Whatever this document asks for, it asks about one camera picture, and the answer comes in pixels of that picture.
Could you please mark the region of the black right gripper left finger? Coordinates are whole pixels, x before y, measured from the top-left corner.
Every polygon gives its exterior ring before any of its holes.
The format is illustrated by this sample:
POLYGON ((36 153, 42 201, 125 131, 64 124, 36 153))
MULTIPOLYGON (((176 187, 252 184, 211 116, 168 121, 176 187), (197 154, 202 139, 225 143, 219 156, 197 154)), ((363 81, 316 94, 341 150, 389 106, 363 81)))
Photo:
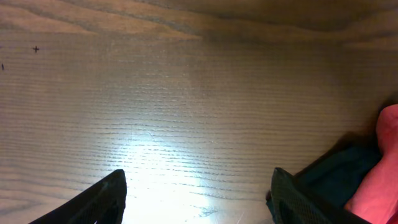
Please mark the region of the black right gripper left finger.
POLYGON ((126 176, 118 169, 30 224, 121 224, 126 196, 126 176))

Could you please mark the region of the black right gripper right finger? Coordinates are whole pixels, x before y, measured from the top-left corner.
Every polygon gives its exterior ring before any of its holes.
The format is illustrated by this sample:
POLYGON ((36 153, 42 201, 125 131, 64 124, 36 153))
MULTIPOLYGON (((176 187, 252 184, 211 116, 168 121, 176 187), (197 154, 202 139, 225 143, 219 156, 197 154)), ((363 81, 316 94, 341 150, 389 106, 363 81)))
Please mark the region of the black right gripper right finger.
POLYGON ((270 194, 277 224, 369 224, 317 196, 280 167, 274 169, 270 194))

